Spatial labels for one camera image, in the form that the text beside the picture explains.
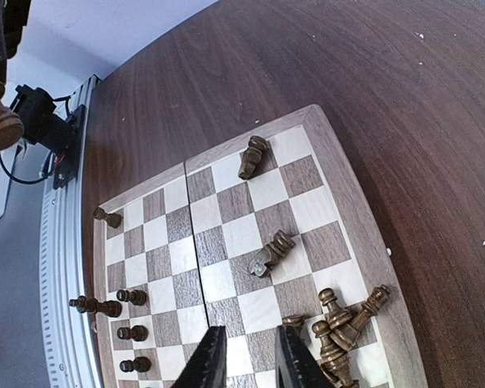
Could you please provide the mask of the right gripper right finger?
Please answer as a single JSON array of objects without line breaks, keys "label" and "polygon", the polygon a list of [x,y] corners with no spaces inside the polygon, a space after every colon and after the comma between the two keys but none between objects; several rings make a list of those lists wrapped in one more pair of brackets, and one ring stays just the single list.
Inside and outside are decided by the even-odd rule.
[{"label": "right gripper right finger", "polygon": [[289,325],[276,328],[276,387],[333,387],[309,349]]}]

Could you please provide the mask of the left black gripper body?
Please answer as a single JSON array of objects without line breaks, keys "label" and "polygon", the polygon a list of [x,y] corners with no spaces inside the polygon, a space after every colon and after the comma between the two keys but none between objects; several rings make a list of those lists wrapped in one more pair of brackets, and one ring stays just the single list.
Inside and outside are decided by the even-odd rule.
[{"label": "left black gripper body", "polygon": [[31,0],[0,0],[0,81],[6,81],[7,61],[18,51],[27,25]]}]

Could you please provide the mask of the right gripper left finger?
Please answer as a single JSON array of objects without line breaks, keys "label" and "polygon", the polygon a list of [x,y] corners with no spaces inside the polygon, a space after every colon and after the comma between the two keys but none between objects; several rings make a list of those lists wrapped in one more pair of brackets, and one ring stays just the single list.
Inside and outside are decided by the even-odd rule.
[{"label": "right gripper left finger", "polygon": [[173,387],[226,387],[226,352],[226,327],[210,327]]}]

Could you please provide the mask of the dark pawn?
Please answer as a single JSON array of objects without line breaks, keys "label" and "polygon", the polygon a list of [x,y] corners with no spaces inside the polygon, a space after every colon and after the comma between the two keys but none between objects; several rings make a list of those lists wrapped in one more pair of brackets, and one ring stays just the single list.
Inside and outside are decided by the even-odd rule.
[{"label": "dark pawn", "polygon": [[119,340],[133,340],[135,342],[143,342],[148,338],[148,329],[142,325],[135,325],[133,327],[119,327],[116,331]]},{"label": "dark pawn", "polygon": [[120,289],[116,292],[116,298],[119,302],[129,302],[135,306],[143,306],[147,301],[147,293],[143,290]]},{"label": "dark pawn", "polygon": [[123,373],[145,373],[150,370],[152,363],[146,356],[138,356],[133,360],[125,360],[120,362],[120,370]]}]

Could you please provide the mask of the dark rook chess piece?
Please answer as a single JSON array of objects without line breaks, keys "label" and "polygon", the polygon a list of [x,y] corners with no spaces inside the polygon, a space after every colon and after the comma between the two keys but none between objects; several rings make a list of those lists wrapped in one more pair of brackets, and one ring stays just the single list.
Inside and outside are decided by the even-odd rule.
[{"label": "dark rook chess piece", "polygon": [[293,239],[283,230],[278,230],[272,241],[265,244],[251,259],[248,270],[253,276],[264,278],[296,246]]}]

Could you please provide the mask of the dark tall chess piece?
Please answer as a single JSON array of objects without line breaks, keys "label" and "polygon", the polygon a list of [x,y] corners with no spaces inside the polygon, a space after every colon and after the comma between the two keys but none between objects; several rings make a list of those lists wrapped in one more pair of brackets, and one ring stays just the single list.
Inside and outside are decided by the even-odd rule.
[{"label": "dark tall chess piece", "polygon": [[70,299],[69,306],[74,307],[80,314],[102,313],[111,318],[118,318],[122,313],[122,305],[117,301],[99,302],[95,298],[79,296],[77,299]]}]

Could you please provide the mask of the wooden chess board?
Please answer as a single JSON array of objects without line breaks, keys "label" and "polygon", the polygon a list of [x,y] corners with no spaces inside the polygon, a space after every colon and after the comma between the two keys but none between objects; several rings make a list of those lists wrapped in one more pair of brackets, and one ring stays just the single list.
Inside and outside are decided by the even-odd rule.
[{"label": "wooden chess board", "polygon": [[[249,180],[238,177],[251,136],[268,142]],[[116,229],[94,224],[98,299],[120,289],[147,293],[143,306],[99,315],[97,337],[106,387],[172,386],[211,326],[225,326],[227,384],[275,384],[275,329],[302,315],[301,334],[321,361],[313,323],[328,318],[318,299],[334,290],[352,314],[375,287],[390,299],[362,329],[349,355],[363,387],[425,387],[420,350],[390,255],[331,124],[310,105],[236,137],[103,203],[123,217]],[[296,246],[264,278],[252,257],[283,230]],[[118,339],[142,325],[143,342]],[[145,373],[120,362],[146,356]]]}]

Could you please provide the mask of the dark pawn chess piece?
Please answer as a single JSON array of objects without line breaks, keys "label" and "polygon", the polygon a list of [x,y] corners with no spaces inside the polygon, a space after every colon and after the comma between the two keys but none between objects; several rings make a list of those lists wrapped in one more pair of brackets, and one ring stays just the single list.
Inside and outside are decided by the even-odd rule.
[{"label": "dark pawn chess piece", "polygon": [[118,213],[107,213],[104,209],[96,207],[93,212],[94,219],[98,221],[105,221],[107,225],[116,229],[122,223],[123,217]]}]

